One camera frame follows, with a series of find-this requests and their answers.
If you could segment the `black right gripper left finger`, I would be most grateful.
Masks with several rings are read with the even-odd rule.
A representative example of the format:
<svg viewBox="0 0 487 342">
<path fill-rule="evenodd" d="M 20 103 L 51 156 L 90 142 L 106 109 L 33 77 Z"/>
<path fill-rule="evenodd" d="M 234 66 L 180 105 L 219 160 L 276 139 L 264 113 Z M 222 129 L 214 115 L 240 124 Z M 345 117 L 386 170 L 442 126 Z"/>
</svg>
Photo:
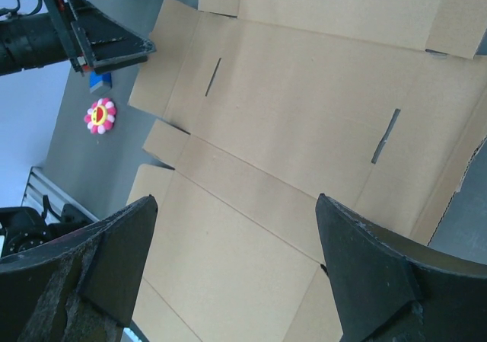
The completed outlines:
<svg viewBox="0 0 487 342">
<path fill-rule="evenodd" d="M 118 212 L 1 259 L 3 341 L 119 341 L 130 326 L 158 204 Z"/>
</svg>

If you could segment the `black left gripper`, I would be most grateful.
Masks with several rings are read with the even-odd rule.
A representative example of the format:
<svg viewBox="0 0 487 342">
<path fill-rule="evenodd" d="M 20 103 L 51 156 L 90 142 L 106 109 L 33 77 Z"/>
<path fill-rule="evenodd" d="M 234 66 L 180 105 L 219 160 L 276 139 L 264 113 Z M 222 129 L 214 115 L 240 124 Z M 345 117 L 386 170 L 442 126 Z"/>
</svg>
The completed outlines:
<svg viewBox="0 0 487 342">
<path fill-rule="evenodd" d="M 76 72 L 102 74 L 148 60 L 155 44 L 104 14 L 89 0 L 40 0 L 35 14 L 39 66 L 69 61 Z"/>
</svg>

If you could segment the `brown cardboard box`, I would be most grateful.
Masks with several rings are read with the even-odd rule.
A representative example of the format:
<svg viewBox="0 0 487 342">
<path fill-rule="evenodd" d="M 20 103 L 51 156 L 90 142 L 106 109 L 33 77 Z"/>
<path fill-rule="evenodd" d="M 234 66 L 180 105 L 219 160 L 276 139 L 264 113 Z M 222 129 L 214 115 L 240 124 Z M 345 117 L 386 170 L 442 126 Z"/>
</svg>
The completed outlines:
<svg viewBox="0 0 487 342">
<path fill-rule="evenodd" d="M 322 193 L 427 246 L 486 139 L 486 0 L 163 0 L 129 99 L 150 341 L 340 341 Z"/>
</svg>

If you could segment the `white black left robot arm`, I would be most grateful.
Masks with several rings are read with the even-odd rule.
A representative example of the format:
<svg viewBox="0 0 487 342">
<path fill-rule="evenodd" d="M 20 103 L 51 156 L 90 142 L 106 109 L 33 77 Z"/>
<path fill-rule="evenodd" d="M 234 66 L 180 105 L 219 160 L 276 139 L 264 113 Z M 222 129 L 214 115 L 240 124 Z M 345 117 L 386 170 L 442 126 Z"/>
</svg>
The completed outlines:
<svg viewBox="0 0 487 342">
<path fill-rule="evenodd" d="M 37 0 L 32 12 L 1 10 L 1 74 L 68 61 L 98 75 L 146 62 L 155 44 L 89 0 Z"/>
</svg>

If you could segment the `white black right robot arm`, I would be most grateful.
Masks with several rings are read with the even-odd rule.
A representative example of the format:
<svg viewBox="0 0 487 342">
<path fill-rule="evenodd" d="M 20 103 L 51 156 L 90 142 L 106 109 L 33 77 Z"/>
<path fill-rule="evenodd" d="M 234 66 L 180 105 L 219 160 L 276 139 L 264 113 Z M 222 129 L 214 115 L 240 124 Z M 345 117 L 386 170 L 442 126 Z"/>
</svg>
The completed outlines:
<svg viewBox="0 0 487 342">
<path fill-rule="evenodd" d="M 343 341 L 484 341 L 486 267 L 369 222 L 326 195 L 315 207 Z M 158 205 L 46 224 L 1 211 L 1 339 L 118 341 L 129 326 Z"/>
</svg>

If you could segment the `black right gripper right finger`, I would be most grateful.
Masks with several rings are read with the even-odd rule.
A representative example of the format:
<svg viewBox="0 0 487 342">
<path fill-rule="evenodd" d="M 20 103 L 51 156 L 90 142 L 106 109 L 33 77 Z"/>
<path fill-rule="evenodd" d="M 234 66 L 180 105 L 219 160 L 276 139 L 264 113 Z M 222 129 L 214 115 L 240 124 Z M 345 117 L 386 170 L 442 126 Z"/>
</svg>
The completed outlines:
<svg viewBox="0 0 487 342">
<path fill-rule="evenodd" d="M 343 341 L 484 341 L 486 266 L 366 220 L 322 193 L 315 207 Z"/>
</svg>

